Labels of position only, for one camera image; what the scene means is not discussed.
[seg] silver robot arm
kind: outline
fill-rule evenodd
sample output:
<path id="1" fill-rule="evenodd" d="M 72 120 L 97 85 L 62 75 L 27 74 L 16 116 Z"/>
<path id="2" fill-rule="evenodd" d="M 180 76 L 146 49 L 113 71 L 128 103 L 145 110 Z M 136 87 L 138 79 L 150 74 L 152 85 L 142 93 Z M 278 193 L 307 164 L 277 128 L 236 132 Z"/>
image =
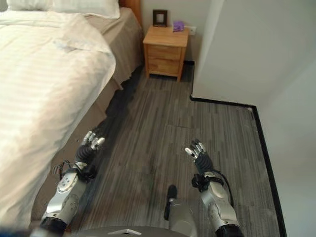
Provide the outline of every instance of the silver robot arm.
<path id="1" fill-rule="evenodd" d="M 201 192 L 202 201 L 218 237 L 242 237 L 232 202 L 224 189 L 226 177 L 213 168 L 205 146 L 198 139 L 185 151 L 194 159 L 199 174 L 192 179 L 192 185 Z"/>
<path id="2" fill-rule="evenodd" d="M 55 237 L 64 234 L 78 211 L 79 200 L 87 183 L 95 176 L 95 168 L 91 163 L 104 141 L 104 138 L 96 137 L 91 131 L 87 133 L 77 150 L 75 165 L 66 171 L 59 182 L 40 227 L 32 232 L 32 237 Z"/>

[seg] power socket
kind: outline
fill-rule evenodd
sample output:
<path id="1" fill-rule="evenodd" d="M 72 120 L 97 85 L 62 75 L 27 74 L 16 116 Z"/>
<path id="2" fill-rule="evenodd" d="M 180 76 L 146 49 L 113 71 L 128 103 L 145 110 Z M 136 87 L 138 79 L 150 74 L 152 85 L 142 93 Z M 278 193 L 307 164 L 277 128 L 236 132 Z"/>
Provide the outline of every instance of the power socket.
<path id="1" fill-rule="evenodd" d="M 190 36 L 195 36 L 196 35 L 196 31 L 197 31 L 197 27 L 196 26 L 185 26 L 185 28 L 189 29 L 189 35 Z"/>

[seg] vinyl floor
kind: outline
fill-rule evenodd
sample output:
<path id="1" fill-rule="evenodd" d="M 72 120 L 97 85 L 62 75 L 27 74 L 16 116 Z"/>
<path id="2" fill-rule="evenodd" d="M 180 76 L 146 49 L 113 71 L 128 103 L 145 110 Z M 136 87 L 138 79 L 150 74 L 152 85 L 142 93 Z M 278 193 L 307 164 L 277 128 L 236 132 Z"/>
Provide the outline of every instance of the vinyl floor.
<path id="1" fill-rule="evenodd" d="M 246 237 L 279 236 L 258 131 L 250 108 L 193 102 L 193 66 L 182 81 L 151 76 L 143 68 L 118 91 L 99 132 L 106 137 L 72 230 L 106 226 L 167 228 L 166 191 L 192 209 L 198 236 L 215 236 L 191 179 L 197 172 L 184 148 L 194 138 L 206 146 L 215 168 L 231 185 L 235 210 Z"/>

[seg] white pillow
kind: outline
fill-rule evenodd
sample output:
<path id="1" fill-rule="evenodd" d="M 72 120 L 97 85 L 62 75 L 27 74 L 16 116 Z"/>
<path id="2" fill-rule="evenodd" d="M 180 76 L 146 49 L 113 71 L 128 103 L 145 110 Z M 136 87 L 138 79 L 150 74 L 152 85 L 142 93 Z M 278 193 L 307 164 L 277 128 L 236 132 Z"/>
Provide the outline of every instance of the white pillow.
<path id="1" fill-rule="evenodd" d="M 119 0 L 53 0 L 57 12 L 95 13 L 107 18 L 119 18 Z"/>
<path id="2" fill-rule="evenodd" d="M 7 0 L 9 10 L 49 10 L 52 0 Z"/>

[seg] purple tissue box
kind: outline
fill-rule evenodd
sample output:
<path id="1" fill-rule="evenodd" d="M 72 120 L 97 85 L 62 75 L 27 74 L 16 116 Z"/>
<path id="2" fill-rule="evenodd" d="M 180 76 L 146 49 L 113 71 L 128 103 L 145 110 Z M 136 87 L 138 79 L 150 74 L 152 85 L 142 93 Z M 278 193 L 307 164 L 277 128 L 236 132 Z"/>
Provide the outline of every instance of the purple tissue box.
<path id="1" fill-rule="evenodd" d="M 174 21 L 173 22 L 173 32 L 184 31 L 183 21 Z"/>

